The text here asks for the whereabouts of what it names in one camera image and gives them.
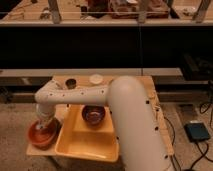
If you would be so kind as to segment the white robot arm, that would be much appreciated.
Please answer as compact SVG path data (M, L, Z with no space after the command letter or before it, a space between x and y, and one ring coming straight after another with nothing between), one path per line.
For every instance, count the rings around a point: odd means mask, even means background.
M107 85L63 90L51 80L35 94L37 111L53 116L56 104L108 106L125 171L174 171L143 83L120 76Z

